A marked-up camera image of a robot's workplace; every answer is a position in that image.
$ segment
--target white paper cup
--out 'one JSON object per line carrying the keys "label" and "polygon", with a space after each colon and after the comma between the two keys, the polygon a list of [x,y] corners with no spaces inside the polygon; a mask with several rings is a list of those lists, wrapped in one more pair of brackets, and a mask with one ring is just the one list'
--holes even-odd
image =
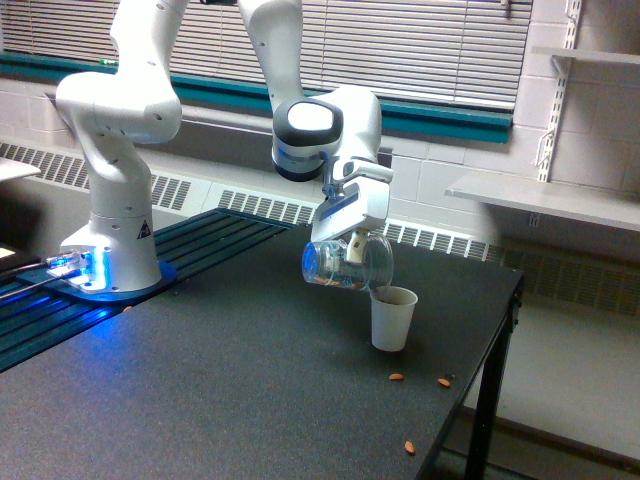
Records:
{"label": "white paper cup", "polygon": [[400,287],[371,291],[371,343],[378,350],[399,352],[407,343],[418,296]]}

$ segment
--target teal window sill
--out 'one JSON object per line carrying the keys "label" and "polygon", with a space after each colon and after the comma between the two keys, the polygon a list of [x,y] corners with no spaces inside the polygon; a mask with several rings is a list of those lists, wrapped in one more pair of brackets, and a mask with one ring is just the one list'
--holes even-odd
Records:
{"label": "teal window sill", "polygon": [[[115,73],[115,66],[90,64],[55,57],[0,54],[0,75],[59,82],[77,72]],[[182,101],[219,107],[270,112],[264,85],[230,80],[172,75],[171,83]],[[507,143],[513,116],[467,108],[381,100],[382,126],[388,133],[454,137],[492,143]]]}

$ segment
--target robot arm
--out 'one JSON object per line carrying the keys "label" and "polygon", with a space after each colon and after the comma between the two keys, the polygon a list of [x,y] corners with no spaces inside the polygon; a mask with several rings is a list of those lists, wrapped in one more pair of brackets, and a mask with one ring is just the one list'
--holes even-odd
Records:
{"label": "robot arm", "polygon": [[89,223],[62,243],[93,256],[70,280],[87,293],[141,290],[161,278],[151,174],[133,142],[166,142],[180,126],[169,58],[187,3],[122,0],[111,28],[118,72],[74,74],[58,86],[56,107],[82,146],[91,185]]}
{"label": "robot arm", "polygon": [[311,240],[351,233],[347,260],[360,263],[368,232],[384,225],[393,171],[377,164],[381,114],[368,89],[344,86],[307,98],[300,81],[300,0],[239,0],[240,12],[269,89],[272,159],[293,181],[324,175],[326,200]]}

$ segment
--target window blinds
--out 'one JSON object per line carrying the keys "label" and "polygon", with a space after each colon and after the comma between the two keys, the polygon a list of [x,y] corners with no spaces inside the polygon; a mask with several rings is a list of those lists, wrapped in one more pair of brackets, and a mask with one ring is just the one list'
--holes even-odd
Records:
{"label": "window blinds", "polygon": [[[306,88],[513,109],[533,0],[303,0]],[[116,59],[117,0],[4,0],[7,50]],[[263,82],[237,7],[191,0],[171,69]]]}

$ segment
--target white shelf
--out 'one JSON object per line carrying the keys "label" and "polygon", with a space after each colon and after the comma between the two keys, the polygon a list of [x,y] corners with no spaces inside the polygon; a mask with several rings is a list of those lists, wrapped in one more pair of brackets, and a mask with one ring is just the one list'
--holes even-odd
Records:
{"label": "white shelf", "polygon": [[40,169],[33,165],[0,158],[0,182],[37,175],[38,173],[40,173]]}
{"label": "white shelf", "polygon": [[533,47],[531,53],[551,55],[558,58],[571,58],[582,62],[618,63],[624,65],[640,65],[640,55],[626,53],[597,52],[570,48]]}
{"label": "white shelf", "polygon": [[587,187],[471,172],[446,195],[640,232],[640,199]]}

